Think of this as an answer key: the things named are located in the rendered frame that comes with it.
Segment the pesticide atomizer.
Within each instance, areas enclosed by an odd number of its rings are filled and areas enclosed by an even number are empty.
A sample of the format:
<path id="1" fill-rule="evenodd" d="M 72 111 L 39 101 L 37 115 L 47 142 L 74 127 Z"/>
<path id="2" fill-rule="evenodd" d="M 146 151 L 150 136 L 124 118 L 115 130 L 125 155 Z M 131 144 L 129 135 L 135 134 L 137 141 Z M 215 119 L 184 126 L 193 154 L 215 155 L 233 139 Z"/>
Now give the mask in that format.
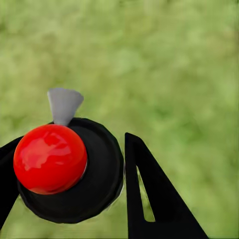
<path id="1" fill-rule="evenodd" d="M 32 129 L 17 144 L 17 188 L 41 219 L 77 224 L 98 216 L 120 197 L 125 160 L 117 138 L 104 125 L 73 118 L 81 93 L 57 87 L 47 95 L 53 122 Z"/>

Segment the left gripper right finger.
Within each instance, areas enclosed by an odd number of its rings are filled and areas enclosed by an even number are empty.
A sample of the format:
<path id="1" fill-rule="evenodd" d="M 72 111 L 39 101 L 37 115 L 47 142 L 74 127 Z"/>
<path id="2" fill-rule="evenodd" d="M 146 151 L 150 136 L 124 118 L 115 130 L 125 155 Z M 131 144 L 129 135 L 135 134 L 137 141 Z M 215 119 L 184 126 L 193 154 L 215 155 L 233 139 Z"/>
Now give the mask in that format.
<path id="1" fill-rule="evenodd" d="M 128 239 L 209 239 L 144 141 L 125 133 Z M 156 222 L 144 219 L 137 168 Z"/>

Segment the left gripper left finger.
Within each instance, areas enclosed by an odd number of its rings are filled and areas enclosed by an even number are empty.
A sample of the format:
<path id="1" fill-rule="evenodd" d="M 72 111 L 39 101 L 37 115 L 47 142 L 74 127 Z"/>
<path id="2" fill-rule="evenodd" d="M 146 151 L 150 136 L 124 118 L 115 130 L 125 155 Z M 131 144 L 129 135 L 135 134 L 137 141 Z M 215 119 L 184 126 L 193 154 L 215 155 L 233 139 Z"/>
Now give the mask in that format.
<path id="1" fill-rule="evenodd" d="M 13 157 L 21 139 L 22 136 L 0 148 L 0 230 L 19 195 Z"/>

